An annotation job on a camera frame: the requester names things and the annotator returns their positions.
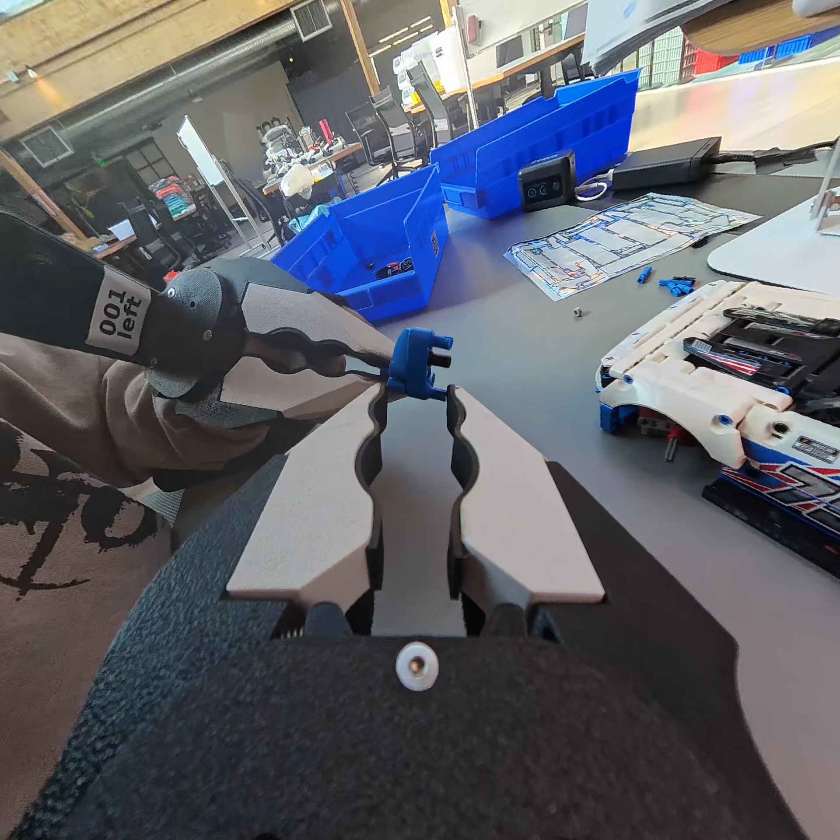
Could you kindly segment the small black screen device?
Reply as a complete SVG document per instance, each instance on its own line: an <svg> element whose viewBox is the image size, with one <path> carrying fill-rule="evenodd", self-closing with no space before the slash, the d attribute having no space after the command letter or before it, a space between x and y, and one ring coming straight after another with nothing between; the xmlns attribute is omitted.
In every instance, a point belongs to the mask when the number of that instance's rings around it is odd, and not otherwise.
<svg viewBox="0 0 840 840"><path fill-rule="evenodd" d="M576 186L572 149L533 161L518 172L520 203L524 213L575 203Z"/></svg>

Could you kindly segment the large blue storage bin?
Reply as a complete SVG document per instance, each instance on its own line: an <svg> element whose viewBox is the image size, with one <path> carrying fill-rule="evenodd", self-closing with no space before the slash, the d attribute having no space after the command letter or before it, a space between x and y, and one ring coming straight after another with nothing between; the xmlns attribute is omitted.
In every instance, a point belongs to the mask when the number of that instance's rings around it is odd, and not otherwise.
<svg viewBox="0 0 840 840"><path fill-rule="evenodd" d="M458 212L492 219L521 208L520 169L566 151L579 182L628 152L640 70L576 82L537 97L430 153L444 199Z"/></svg>

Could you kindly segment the white blue toy race car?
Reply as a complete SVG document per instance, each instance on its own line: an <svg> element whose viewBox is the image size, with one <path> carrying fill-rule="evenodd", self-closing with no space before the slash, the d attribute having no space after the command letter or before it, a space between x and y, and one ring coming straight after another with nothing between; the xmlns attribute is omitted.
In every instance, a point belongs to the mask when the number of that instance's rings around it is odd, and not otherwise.
<svg viewBox="0 0 840 840"><path fill-rule="evenodd" d="M716 280L602 357L600 426L662 434L665 459L701 446L702 496L839 576L839 300Z"/></svg>

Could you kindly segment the white whiteboard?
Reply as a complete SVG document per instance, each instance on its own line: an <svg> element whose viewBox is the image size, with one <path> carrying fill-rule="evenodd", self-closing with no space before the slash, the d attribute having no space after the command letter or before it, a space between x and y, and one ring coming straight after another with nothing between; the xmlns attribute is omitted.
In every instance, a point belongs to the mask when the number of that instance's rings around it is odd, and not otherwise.
<svg viewBox="0 0 840 840"><path fill-rule="evenodd" d="M269 250L268 240L261 233L253 214L244 203L233 177L228 174L216 155L208 149L188 116L183 117L181 125L176 131L176 136L192 158L214 200L226 215L236 234L242 239L245 245L244 256L252 255L257 250L267 253ZM218 191L221 185L226 187L237 204L238 215L229 209L228 204Z"/></svg>

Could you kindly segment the grey desk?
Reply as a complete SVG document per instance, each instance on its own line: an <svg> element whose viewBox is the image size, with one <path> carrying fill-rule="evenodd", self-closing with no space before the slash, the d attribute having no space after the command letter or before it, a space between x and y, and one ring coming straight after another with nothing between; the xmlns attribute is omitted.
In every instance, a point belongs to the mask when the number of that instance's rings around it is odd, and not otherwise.
<svg viewBox="0 0 840 840"><path fill-rule="evenodd" d="M782 174L716 174L675 189L773 217L812 197L828 153ZM561 464L738 642L738 687L752 735L810 838L838 838L838 580L701 498L718 468L699 447L666 463L665 443L599 426L595 372L614 345L677 299L660 277L716 278L707 256L726 235L655 263L638 285L622 275L552 301L504 257L508 247L577 225L582 206L512 213L495 222L447 211L448 242L426 310L381 325L455 339L437 372ZM574 318L582 308L584 317ZM373 485L384 520L385 572L373 634L464 635L448 598L450 472L445 405L389 408L383 469Z"/></svg>

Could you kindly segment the black power adapter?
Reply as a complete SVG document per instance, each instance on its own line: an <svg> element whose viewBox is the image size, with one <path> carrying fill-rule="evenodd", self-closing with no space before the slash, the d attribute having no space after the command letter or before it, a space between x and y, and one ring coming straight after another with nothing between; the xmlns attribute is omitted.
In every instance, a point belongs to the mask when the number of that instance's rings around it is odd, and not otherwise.
<svg viewBox="0 0 840 840"><path fill-rule="evenodd" d="M612 191L623 193L698 182L709 175L720 136L673 143L630 153L612 172Z"/></svg>

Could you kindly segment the blue toy brick piece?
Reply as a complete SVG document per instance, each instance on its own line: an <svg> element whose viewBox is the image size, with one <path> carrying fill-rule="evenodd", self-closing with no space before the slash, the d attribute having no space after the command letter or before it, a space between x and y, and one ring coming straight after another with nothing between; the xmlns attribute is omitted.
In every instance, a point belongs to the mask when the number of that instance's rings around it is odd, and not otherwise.
<svg viewBox="0 0 840 840"><path fill-rule="evenodd" d="M447 393L435 386L434 368L447 369L451 365L451 357L439 351L450 351L453 344L452 337L430 329L403 330L387 369L388 392L417 400L445 402Z"/></svg>

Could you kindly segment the person's beige printed sweatshirt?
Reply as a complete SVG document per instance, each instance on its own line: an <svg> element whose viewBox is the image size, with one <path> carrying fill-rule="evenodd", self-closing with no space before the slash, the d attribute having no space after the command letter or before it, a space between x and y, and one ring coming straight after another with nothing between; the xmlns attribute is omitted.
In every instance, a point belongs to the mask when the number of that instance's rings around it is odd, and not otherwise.
<svg viewBox="0 0 840 840"><path fill-rule="evenodd" d="M2 422L1 829L63 752L112 640L172 553L169 523Z"/></svg>

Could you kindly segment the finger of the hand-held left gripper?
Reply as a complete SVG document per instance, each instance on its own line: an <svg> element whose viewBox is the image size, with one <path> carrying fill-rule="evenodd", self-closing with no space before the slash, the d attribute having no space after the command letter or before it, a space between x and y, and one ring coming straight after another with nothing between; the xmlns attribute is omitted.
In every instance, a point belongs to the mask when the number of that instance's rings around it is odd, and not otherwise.
<svg viewBox="0 0 840 840"><path fill-rule="evenodd" d="M248 284L241 310L250 338L296 350L308 361L348 355L388 365L395 344L355 311L318 292Z"/></svg>
<svg viewBox="0 0 840 840"><path fill-rule="evenodd" d="M281 415L333 415L382 383L359 373L325 376L312 370L284 374L255 357L240 359L225 375L221 403L261 408Z"/></svg>

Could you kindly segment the small blue storage bin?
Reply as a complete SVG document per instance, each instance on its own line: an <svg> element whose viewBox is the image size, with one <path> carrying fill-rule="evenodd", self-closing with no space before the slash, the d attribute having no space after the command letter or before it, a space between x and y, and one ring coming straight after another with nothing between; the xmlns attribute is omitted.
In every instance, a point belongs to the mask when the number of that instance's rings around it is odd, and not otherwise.
<svg viewBox="0 0 840 840"><path fill-rule="evenodd" d="M425 309L448 239L437 168L329 205L271 262L372 323Z"/></svg>

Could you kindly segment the person's left forearm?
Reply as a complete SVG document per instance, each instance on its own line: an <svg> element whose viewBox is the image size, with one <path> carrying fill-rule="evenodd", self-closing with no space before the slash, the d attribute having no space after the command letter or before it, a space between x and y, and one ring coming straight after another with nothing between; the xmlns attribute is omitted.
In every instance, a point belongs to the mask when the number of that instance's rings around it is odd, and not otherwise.
<svg viewBox="0 0 840 840"><path fill-rule="evenodd" d="M2 419L91 475L132 487L159 471L216 471L265 440L286 452L312 421L208 426L153 394L145 369L3 334Z"/></svg>

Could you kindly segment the printed instruction sheet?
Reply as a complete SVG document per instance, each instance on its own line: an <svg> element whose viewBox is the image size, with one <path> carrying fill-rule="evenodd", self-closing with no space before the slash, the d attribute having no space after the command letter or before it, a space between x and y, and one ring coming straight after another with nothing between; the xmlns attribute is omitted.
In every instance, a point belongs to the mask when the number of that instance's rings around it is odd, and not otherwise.
<svg viewBox="0 0 840 840"><path fill-rule="evenodd" d="M552 301L761 219L694 197L647 193L580 224L511 246L505 257Z"/></svg>

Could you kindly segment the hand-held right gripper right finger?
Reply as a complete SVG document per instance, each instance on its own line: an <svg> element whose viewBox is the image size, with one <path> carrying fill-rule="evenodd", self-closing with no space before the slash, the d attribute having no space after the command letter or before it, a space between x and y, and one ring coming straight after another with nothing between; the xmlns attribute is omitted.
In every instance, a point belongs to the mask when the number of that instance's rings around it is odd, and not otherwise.
<svg viewBox="0 0 840 840"><path fill-rule="evenodd" d="M605 589L546 458L463 387L449 387L452 599L477 607L596 604Z"/></svg>

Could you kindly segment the black office chair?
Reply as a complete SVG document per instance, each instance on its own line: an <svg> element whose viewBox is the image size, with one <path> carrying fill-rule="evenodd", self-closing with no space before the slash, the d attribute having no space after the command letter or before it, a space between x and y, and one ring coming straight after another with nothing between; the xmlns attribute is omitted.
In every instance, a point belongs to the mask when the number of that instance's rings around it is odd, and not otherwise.
<svg viewBox="0 0 840 840"><path fill-rule="evenodd" d="M427 164L425 134L418 129L396 101L391 87L371 95L371 106L390 144L396 173L411 169L410 164Z"/></svg>

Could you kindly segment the white monitor stand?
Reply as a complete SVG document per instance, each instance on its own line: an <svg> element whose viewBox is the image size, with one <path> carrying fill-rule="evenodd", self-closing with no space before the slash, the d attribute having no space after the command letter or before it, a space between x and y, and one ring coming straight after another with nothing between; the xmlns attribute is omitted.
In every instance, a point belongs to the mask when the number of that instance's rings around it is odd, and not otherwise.
<svg viewBox="0 0 840 840"><path fill-rule="evenodd" d="M707 264L727 277L839 295L838 187L714 249Z"/></svg>

